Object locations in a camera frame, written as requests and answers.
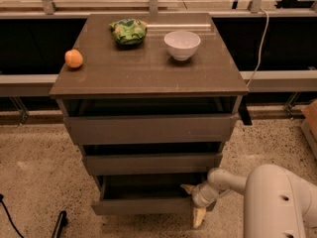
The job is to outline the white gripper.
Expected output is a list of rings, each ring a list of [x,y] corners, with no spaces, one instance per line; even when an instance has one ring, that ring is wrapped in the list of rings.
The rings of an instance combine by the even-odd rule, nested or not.
[[[194,204],[199,207],[193,208],[193,227],[198,228],[205,218],[206,207],[217,200],[219,189],[207,181],[196,186],[192,184],[182,184],[180,187],[188,194],[191,194]]]

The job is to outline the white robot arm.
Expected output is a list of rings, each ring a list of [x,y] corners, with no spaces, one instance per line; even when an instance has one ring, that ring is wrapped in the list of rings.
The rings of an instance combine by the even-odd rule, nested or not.
[[[280,166],[258,166],[245,178],[215,168],[207,181],[182,188],[194,203],[195,228],[231,191],[244,197],[244,238],[306,238],[306,229],[317,228],[317,186]]]

